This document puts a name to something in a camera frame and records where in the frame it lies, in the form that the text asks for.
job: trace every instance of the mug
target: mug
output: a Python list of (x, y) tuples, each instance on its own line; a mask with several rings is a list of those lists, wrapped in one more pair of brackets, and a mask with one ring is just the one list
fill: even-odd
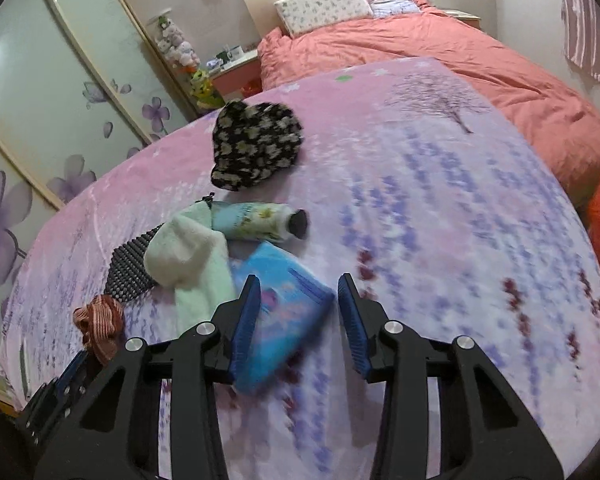
[(216, 58), (218, 58), (220, 61), (222, 61), (222, 64), (226, 65), (227, 63), (229, 63), (231, 56), (226, 50), (223, 50), (222, 52), (220, 52), (216, 55)]
[(242, 49), (241, 45), (238, 46), (234, 46), (230, 51), (229, 51), (229, 56), (231, 59), (233, 59), (234, 61), (236, 59), (240, 59), (242, 56), (244, 56), (244, 50)]

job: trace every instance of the white towel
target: white towel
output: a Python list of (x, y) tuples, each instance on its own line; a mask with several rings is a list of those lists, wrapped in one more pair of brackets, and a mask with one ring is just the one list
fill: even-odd
[(196, 202), (158, 230), (146, 248), (144, 268), (161, 286), (175, 289), (178, 336), (237, 297), (226, 240), (211, 230), (206, 202)]

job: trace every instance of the pink bedsheet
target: pink bedsheet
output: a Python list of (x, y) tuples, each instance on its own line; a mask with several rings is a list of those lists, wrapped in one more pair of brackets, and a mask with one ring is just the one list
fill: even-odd
[(585, 203), (600, 181), (598, 111), (499, 41), (425, 7), (420, 14), (323, 27), (295, 40), (277, 28), (258, 47), (263, 88), (396, 57), (435, 57), (517, 126), (576, 206)]
[[(284, 103), (298, 116), (304, 143), (291, 170), (241, 192), (211, 186), (215, 112), (115, 167), (45, 224), (2, 327), (0, 363), (19, 405), (82, 348), (72, 311), (103, 290), (112, 250), (214, 191), (305, 209), (308, 237), (285, 249), (321, 282), (335, 287), (351, 272), (391, 319), (433, 339), (475, 338), (570, 474), (600, 438), (600, 267), (515, 127), (431, 58), (323, 73), (248, 102)], [(233, 256), (252, 249), (229, 243)], [(176, 335), (173, 290), (156, 287), (124, 312), (126, 338)], [(257, 396), (218, 385), (229, 478), (370, 477), (384, 386), (353, 370), (339, 317), (334, 306), (302, 357)], [(171, 478), (170, 399), (165, 387), (162, 478)], [(440, 466), (431, 400), (429, 477)]]

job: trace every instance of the black floral hat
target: black floral hat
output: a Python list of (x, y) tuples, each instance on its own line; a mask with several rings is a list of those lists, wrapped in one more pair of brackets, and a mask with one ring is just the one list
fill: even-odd
[(211, 183), (238, 191), (291, 167), (298, 158), (301, 132), (300, 121), (286, 105), (229, 102), (214, 128)]

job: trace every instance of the floral bedsheet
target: floral bedsheet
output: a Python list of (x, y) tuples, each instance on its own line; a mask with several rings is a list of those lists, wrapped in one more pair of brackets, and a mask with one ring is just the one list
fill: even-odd
[[(421, 335), (475, 338), (573, 471), (600, 437), (600, 269), (566, 195), (515, 127), (427, 58), (325, 73), (250, 99), (265, 101), (302, 121), (298, 164), (244, 192), (216, 189), (218, 198), (306, 209), (308, 240), (286, 248), (324, 283), (335, 288), (350, 272)], [(132, 156), (42, 229), (3, 326), (0, 362), (20, 405), (80, 349), (71, 314), (103, 290), (112, 250), (213, 190), (214, 120)], [(173, 338), (173, 293), (157, 288), (127, 304), (125, 322), (127, 336), (150, 344)], [(232, 479), (368, 478), (383, 386), (352, 370), (336, 307), (265, 394), (216, 392)], [(433, 474), (440, 417), (431, 397)], [(166, 478), (169, 401), (165, 383)]]

